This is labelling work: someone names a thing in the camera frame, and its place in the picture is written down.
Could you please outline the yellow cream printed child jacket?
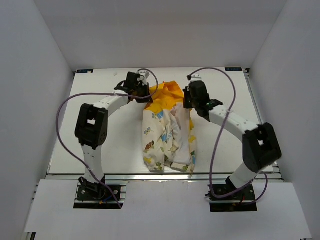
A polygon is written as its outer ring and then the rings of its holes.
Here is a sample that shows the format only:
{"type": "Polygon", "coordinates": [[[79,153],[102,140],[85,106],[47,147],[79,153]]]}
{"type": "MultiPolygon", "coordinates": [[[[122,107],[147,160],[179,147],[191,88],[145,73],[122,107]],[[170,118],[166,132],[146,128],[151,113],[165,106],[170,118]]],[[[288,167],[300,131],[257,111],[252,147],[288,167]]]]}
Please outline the yellow cream printed child jacket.
{"type": "Polygon", "coordinates": [[[197,137],[191,111],[176,81],[150,88],[152,102],[142,113],[142,156],[150,172],[172,169],[192,174],[197,137]]]}

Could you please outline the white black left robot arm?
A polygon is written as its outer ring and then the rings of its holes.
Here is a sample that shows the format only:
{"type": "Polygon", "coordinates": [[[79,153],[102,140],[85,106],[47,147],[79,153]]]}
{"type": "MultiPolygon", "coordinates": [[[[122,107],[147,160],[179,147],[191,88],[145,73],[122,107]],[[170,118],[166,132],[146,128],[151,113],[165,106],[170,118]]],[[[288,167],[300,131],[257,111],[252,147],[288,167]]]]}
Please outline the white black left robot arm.
{"type": "Polygon", "coordinates": [[[107,139],[109,117],[132,101],[153,101],[147,82],[149,76],[150,72],[147,70],[128,72],[126,79],[114,88],[113,93],[96,103],[84,103],[80,107],[75,137],[81,145],[85,162],[82,182],[92,183],[88,193],[96,200],[103,198],[106,193],[106,187],[100,183],[105,177],[102,167],[102,145],[107,139]]]}

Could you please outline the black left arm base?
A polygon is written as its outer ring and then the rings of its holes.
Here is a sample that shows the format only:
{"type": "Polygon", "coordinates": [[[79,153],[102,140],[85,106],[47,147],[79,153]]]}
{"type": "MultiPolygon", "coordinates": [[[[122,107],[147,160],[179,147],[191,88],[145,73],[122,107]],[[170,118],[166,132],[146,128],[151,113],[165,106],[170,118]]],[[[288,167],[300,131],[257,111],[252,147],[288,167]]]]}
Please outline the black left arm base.
{"type": "Polygon", "coordinates": [[[84,177],[78,179],[75,193],[74,209],[120,210],[126,197],[126,186],[111,184],[106,188],[100,183],[92,183],[84,177]]]}

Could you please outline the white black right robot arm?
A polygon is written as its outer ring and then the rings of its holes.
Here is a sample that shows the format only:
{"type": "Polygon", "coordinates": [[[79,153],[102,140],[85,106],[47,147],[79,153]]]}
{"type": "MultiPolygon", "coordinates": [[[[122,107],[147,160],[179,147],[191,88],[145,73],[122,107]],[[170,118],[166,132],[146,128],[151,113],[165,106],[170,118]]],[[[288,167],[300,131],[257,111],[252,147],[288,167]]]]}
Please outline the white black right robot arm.
{"type": "Polygon", "coordinates": [[[258,173],[282,157],[282,151],[273,126],[256,124],[228,110],[216,99],[210,99],[202,80],[192,80],[184,92],[184,107],[194,109],[208,122],[218,125],[242,143],[243,163],[226,180],[226,195],[236,200],[244,193],[244,187],[258,173]]]}

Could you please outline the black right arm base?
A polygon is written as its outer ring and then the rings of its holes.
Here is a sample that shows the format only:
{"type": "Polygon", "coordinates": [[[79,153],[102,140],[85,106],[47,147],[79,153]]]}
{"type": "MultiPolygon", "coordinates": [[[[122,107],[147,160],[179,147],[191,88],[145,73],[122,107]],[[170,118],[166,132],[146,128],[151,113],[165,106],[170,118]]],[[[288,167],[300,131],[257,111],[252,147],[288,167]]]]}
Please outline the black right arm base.
{"type": "Polygon", "coordinates": [[[245,188],[235,192],[232,195],[229,193],[236,189],[230,182],[224,184],[212,184],[212,194],[210,185],[208,184],[208,193],[205,198],[209,202],[211,213],[244,213],[244,212],[257,212],[258,207],[255,202],[256,194],[252,184],[247,185],[245,188]]]}

